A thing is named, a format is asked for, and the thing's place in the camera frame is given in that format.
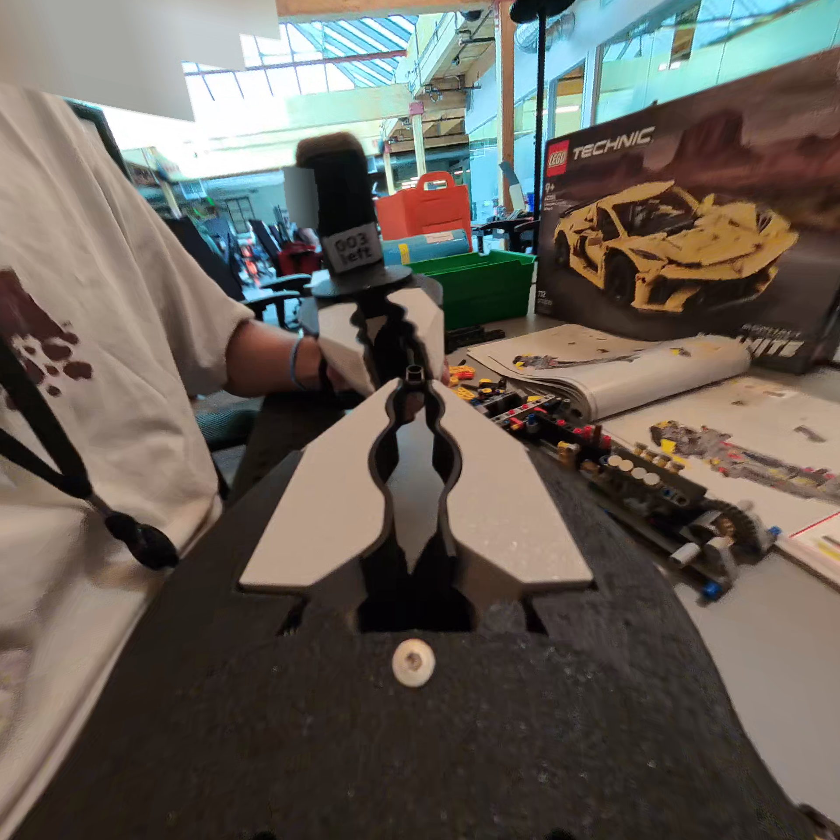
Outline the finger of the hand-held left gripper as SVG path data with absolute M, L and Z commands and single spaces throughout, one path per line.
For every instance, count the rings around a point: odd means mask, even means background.
M 387 323 L 384 314 L 367 318 L 358 305 L 330 305 L 318 310 L 318 345 L 331 371 L 362 397 L 394 380 L 385 348 L 375 348 Z
M 441 380 L 446 362 L 445 315 L 441 307 L 419 287 L 395 290 L 387 300 L 400 311 L 398 333 L 410 364 L 422 367 L 427 380 Z

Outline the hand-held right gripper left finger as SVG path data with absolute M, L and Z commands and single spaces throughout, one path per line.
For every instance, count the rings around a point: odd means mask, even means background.
M 296 595 L 360 627 L 404 622 L 404 552 L 388 487 L 404 381 L 394 379 L 312 441 L 238 579 L 244 592 Z

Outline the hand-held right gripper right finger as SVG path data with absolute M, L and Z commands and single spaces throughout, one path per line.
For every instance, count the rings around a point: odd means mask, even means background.
M 438 381 L 427 386 L 426 420 L 443 489 L 423 550 L 423 610 L 475 625 L 496 604 L 591 587 L 594 573 L 525 447 Z

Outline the lego car chassis model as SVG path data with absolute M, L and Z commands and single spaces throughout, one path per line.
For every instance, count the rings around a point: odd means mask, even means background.
M 582 478 L 598 505 L 659 551 L 664 566 L 682 574 L 706 602 L 730 592 L 741 566 L 764 558 L 778 540 L 780 531 L 767 527 L 747 502 L 714 498 L 683 477 L 672 458 L 618 443 L 567 397 L 525 395 L 504 379 L 464 382 L 455 393 Z

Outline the lego instruction booklet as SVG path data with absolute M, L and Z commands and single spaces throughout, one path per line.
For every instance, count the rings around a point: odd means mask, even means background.
M 774 546 L 838 587 L 838 371 L 773 378 L 749 372 L 758 354 L 735 339 L 636 342 L 573 324 L 467 353 L 670 457 L 714 498 L 747 502 L 780 531 Z

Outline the person's left forearm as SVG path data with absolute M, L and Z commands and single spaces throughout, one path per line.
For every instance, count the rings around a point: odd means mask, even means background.
M 289 381 L 289 351 L 295 333 L 263 322 L 239 324 L 227 344 L 224 389 L 240 397 L 299 392 Z M 306 392 L 321 390 L 319 363 L 322 354 L 314 338 L 306 337 L 299 350 L 297 373 Z

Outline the black perforated lego plate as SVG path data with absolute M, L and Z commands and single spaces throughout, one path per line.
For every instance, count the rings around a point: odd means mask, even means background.
M 479 325 L 472 328 L 448 330 L 444 337 L 446 354 L 453 354 L 462 348 L 476 344 L 504 340 L 506 333 L 503 329 L 487 329 Z

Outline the black lego set box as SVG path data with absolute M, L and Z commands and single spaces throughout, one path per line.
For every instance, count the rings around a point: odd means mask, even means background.
M 838 348 L 838 48 L 548 140 L 535 312 L 699 333 L 802 373 Z

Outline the person's left hand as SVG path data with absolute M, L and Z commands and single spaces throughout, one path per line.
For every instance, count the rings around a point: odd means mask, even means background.
M 354 384 L 349 381 L 341 371 L 334 369 L 325 357 L 321 357 L 318 367 L 318 378 L 321 390 L 325 393 L 353 393 L 362 399 L 366 399 L 375 392 L 375 388 L 371 390 L 367 385 Z

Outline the green plastic bin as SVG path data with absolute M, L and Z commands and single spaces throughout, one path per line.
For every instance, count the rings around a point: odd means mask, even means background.
M 443 290 L 447 331 L 525 317 L 536 257 L 504 250 L 418 260 L 411 268 Z

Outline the orange plastic carrier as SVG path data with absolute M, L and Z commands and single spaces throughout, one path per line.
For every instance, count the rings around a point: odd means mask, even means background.
M 448 172 L 420 175 L 414 186 L 375 198 L 374 208 L 385 241 L 461 231 L 471 246 L 469 188 Z

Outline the black perforated chair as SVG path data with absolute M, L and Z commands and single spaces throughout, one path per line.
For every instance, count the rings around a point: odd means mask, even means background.
M 227 392 L 197 400 L 195 419 L 211 451 L 226 506 L 250 491 L 273 468 L 345 415 L 336 396 L 275 394 L 242 398 Z

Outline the black office chair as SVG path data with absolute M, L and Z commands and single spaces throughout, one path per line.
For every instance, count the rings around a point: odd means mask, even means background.
M 247 299 L 239 274 L 201 236 L 193 221 L 187 217 L 164 217 L 164 223 L 179 240 L 196 263 L 232 299 L 244 304 L 259 322 L 265 320 L 266 310 L 274 308 L 279 325 L 287 331 L 301 327 L 298 316 L 304 298 L 312 294 L 312 277 L 307 274 L 280 276 L 268 283 L 262 297 Z

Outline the black white marker board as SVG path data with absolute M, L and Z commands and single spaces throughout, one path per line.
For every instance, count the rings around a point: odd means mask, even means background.
M 89 134 L 97 140 L 101 147 L 107 152 L 111 160 L 118 166 L 121 173 L 134 184 L 129 166 L 123 159 L 119 146 L 114 139 L 108 120 L 104 111 L 88 103 L 75 99 L 64 98 L 65 103 L 76 114 Z

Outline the wooden support post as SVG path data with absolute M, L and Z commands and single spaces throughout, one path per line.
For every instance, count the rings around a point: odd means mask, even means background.
M 510 187 L 505 165 L 513 165 L 515 142 L 515 28 L 510 17 L 511 1 L 493 3 L 497 79 L 497 158 L 499 207 L 511 209 Z

